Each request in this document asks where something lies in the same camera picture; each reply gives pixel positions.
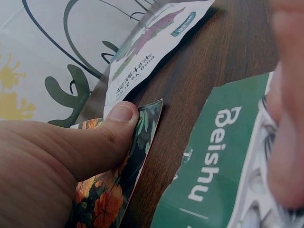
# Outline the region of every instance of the hand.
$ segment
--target hand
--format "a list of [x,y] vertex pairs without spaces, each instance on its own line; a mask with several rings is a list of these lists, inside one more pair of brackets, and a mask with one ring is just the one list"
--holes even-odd
[[121,102],[95,130],[0,122],[0,227],[64,227],[77,182],[116,166],[137,108]]
[[268,182],[287,208],[304,206],[304,1],[272,0],[280,60],[267,96],[279,129]]

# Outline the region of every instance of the green leaf print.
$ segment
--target green leaf print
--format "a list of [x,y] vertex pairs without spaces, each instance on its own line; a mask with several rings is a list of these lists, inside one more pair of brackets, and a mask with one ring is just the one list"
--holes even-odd
[[148,131],[148,113],[147,110],[144,111],[144,129]]

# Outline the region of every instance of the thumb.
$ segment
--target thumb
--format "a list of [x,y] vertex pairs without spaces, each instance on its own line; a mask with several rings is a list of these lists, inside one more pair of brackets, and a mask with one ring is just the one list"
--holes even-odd
[[23,139],[18,143],[23,150],[29,148],[47,165],[61,163],[76,181],[84,181],[113,168],[124,158],[138,117],[135,105],[121,102],[94,130],[67,129],[34,121],[3,121],[0,137],[9,137],[15,145],[12,136]]
[[304,206],[304,1],[272,0],[281,60],[282,113],[269,161],[269,187],[287,208]]

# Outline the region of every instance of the orange flower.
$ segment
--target orange flower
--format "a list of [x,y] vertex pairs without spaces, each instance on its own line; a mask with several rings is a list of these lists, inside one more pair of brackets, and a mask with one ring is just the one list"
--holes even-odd
[[86,228],[86,224],[78,222],[77,225],[76,225],[76,228]]
[[85,128],[86,129],[95,129],[97,125],[97,119],[89,120],[86,122]]
[[80,203],[83,198],[89,196],[89,191],[94,183],[95,177],[91,177],[83,182],[79,182],[75,191],[75,202]]
[[101,194],[100,198],[95,201],[94,227],[108,228],[117,218],[122,205],[123,191],[119,185],[113,186],[110,192],[106,191]]

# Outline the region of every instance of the wooden table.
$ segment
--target wooden table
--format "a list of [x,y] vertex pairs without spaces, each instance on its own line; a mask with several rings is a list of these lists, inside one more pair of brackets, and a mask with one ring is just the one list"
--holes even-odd
[[[164,3],[158,0],[152,11]],[[276,66],[268,0],[217,0],[214,6],[219,10],[209,10],[149,79],[126,98],[136,105],[163,98],[165,107],[122,227],[150,226],[212,88]],[[78,121],[102,116],[105,81],[106,77],[98,84]]]

